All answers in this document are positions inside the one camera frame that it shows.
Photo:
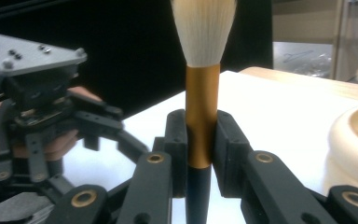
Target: gray metal plate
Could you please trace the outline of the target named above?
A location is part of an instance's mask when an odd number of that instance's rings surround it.
[[[16,76],[86,60],[83,49],[63,49],[0,35],[0,74],[3,75]]]

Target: cream bowl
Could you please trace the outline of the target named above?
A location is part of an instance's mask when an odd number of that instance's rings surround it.
[[[336,119],[328,137],[329,160],[335,164],[331,172],[340,172],[349,184],[358,187],[358,107],[355,107]]]

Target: gold brush handle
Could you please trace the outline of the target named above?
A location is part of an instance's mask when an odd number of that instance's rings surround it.
[[[220,64],[186,69],[186,125],[188,165],[206,168],[212,163]]]

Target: finger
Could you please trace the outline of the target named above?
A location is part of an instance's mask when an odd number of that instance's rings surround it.
[[[98,97],[97,95],[95,95],[94,93],[88,91],[86,88],[84,87],[73,87],[71,89],[69,89],[70,91],[85,95],[93,100],[96,101],[101,101],[102,99],[100,97]]]
[[[13,154],[15,158],[28,158],[28,151],[24,145],[13,146]]]
[[[62,150],[63,147],[66,147],[66,145],[72,141],[73,138],[76,137],[78,133],[78,130],[72,130],[68,133],[65,133],[58,138],[56,138],[54,141],[49,143],[45,148],[45,153],[51,153]]]
[[[65,146],[61,148],[61,150],[46,153],[45,158],[47,161],[57,161],[60,158],[62,158],[69,150],[71,150],[72,147],[75,146],[77,142],[77,138],[72,138],[69,142],[66,143]]]

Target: white table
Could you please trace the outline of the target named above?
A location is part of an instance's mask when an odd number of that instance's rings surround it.
[[[220,77],[218,108],[230,113],[254,150],[279,156],[305,187],[326,194],[327,136],[333,121],[358,106],[358,85],[304,77],[263,68]],[[185,108],[185,93],[124,120],[125,129],[152,147],[163,136],[166,116]],[[101,141],[98,152],[81,141],[64,158],[65,176],[75,185],[97,184],[111,189],[131,177],[134,164],[116,151],[116,143]],[[220,196],[213,174],[208,223],[245,223],[241,200]],[[186,223],[184,200],[174,199],[172,223]]]

